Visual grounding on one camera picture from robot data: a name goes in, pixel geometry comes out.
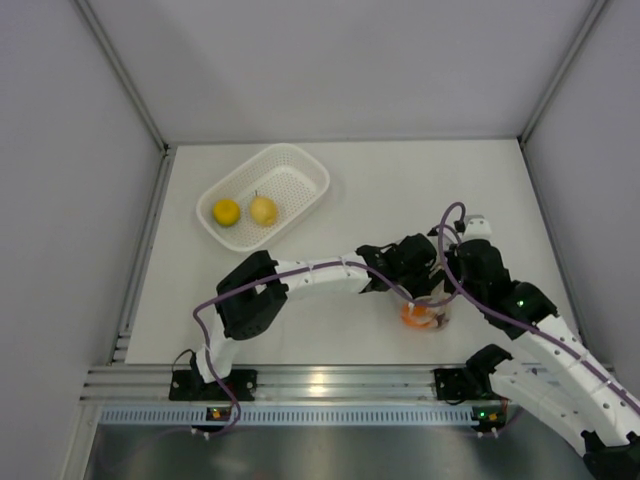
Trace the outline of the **clear zip top bag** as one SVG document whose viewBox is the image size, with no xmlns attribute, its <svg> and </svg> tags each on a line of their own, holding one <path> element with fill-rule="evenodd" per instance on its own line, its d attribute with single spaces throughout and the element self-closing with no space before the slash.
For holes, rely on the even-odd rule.
<svg viewBox="0 0 640 480">
<path fill-rule="evenodd" d="M 401 302 L 400 318 L 406 326 L 431 332 L 447 326 L 454 295 L 445 290 L 445 280 L 444 270 L 438 267 L 413 290 L 405 290 L 410 300 Z"/>
</svg>

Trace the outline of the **yellow fake pear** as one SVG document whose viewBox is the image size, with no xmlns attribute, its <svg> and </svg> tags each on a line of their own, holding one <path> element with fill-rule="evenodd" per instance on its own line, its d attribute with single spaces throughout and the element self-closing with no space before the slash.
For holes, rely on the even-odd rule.
<svg viewBox="0 0 640 480">
<path fill-rule="evenodd" d="M 269 197 L 260 195 L 257 190 L 249 204 L 251 219 L 261 227 L 270 227 L 278 219 L 277 204 Z"/>
</svg>

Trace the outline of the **yellow green fake lemon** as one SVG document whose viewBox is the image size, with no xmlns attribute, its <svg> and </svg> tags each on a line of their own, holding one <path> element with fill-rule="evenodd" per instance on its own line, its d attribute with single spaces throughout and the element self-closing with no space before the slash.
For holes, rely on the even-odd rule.
<svg viewBox="0 0 640 480">
<path fill-rule="evenodd" d="M 234 226 L 242 216 L 240 206 L 232 199 L 224 198 L 217 201 L 212 207 L 212 217 L 215 222 L 224 228 Z"/>
</svg>

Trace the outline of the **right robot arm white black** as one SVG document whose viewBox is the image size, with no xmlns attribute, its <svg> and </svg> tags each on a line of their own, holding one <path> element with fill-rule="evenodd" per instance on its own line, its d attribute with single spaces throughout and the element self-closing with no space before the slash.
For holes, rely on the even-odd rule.
<svg viewBox="0 0 640 480">
<path fill-rule="evenodd" d="M 572 333 L 556 306 L 534 285 L 512 280 L 486 239 L 438 253 L 445 269 L 458 267 L 446 273 L 456 292 L 555 379 L 549 384 L 506 356 L 467 371 L 471 392 L 519 404 L 569 444 L 594 478 L 638 478 L 639 401 Z"/>
</svg>

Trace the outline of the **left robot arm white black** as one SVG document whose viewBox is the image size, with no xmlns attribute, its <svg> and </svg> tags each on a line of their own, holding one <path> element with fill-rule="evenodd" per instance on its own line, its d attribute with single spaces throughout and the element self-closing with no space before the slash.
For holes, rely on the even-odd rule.
<svg viewBox="0 0 640 480">
<path fill-rule="evenodd" d="M 256 251 L 219 282 L 216 297 L 193 311 L 204 344 L 191 361 L 191 386 L 204 399 L 219 397 L 236 345 L 265 333 L 288 301 L 391 290 L 414 309 L 437 312 L 450 302 L 438 264 L 423 234 L 324 260 L 281 261 Z"/>
</svg>

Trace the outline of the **orange fake fruit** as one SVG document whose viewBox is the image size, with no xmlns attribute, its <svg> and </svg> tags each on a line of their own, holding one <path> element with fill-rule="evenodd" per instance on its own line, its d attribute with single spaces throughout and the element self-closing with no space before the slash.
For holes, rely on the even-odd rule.
<svg viewBox="0 0 640 480">
<path fill-rule="evenodd" d="M 438 326 L 433 309 L 405 303 L 401 307 L 400 317 L 403 323 L 418 330 L 435 329 Z"/>
</svg>

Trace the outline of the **white perforated plastic basket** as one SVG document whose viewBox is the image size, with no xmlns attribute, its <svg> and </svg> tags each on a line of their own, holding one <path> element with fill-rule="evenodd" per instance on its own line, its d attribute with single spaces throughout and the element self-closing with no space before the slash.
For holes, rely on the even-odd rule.
<svg viewBox="0 0 640 480">
<path fill-rule="evenodd" d="M 222 246 L 249 253 L 311 213 L 327 193 L 330 175 L 292 144 L 271 145 L 206 190 L 196 217 Z"/>
</svg>

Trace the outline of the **aluminium corner frame post right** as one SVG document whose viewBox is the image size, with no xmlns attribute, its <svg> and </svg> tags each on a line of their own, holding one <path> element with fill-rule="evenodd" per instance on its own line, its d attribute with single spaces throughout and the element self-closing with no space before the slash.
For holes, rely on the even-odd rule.
<svg viewBox="0 0 640 480">
<path fill-rule="evenodd" d="M 574 64 L 586 48 L 590 38 L 598 27 L 604 14 L 611 6 L 610 0 L 590 1 L 586 13 L 583 15 L 575 31 L 569 38 L 569 43 L 560 56 L 559 62 L 553 68 L 541 94 L 517 137 L 520 148 L 525 148 L 536 128 L 549 110 L 554 98 L 560 92 L 569 76 Z"/>
</svg>

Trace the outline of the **aluminium corner frame post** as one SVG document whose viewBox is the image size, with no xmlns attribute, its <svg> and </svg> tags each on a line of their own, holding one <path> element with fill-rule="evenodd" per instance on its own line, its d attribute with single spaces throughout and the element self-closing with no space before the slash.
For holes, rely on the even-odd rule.
<svg viewBox="0 0 640 480">
<path fill-rule="evenodd" d="M 166 152 L 169 149 L 168 143 L 164 139 L 157 123 L 153 119 L 143 96 L 131 77 L 117 48 L 110 38 L 110 35 L 91 5 L 91 2 L 86 0 L 73 0 L 72 4 L 77 9 L 82 21 L 88 28 L 94 40 L 97 42 L 99 50 L 109 65 L 109 68 L 115 75 L 118 83 L 123 88 L 125 96 L 130 102 L 139 120 L 142 122 L 147 134 L 151 137 L 154 145 L 159 151 Z"/>
<path fill-rule="evenodd" d="M 553 68 L 541 94 L 517 137 L 520 148 L 525 148 L 536 128 L 549 110 L 554 98 L 560 92 L 569 76 L 574 64 L 586 48 L 590 38 L 598 27 L 604 14 L 611 6 L 610 0 L 590 1 L 586 13 L 583 15 L 575 31 L 569 38 L 569 43 L 560 56 L 559 62 Z"/>
</svg>

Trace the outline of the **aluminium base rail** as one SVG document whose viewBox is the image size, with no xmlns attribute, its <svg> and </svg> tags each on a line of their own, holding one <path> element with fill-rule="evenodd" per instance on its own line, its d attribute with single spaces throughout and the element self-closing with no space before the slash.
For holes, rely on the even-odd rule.
<svg viewBox="0 0 640 480">
<path fill-rule="evenodd" d="M 432 403 L 436 400 L 436 365 L 243 365 L 254 375 L 238 395 L 250 392 L 257 402 L 393 402 Z M 89 370 L 81 388 L 85 403 L 167 402 L 170 395 L 192 386 L 185 365 L 127 366 L 114 364 Z"/>
</svg>

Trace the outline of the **aluminium corner frame post left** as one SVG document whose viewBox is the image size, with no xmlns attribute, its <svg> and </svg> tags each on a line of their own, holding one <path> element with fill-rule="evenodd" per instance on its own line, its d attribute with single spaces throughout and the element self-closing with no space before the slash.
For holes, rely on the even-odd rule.
<svg viewBox="0 0 640 480">
<path fill-rule="evenodd" d="M 82 21 L 88 28 L 94 40 L 97 42 L 99 50 L 109 65 L 109 68 L 115 75 L 118 83 L 123 88 L 125 96 L 130 102 L 139 120 L 142 122 L 147 134 L 151 137 L 154 145 L 159 151 L 166 152 L 169 149 L 168 143 L 164 139 L 157 123 L 153 119 L 143 96 L 131 77 L 117 48 L 110 38 L 110 35 L 91 5 L 91 2 L 86 0 L 73 0 L 72 4 L 77 9 Z"/>
</svg>

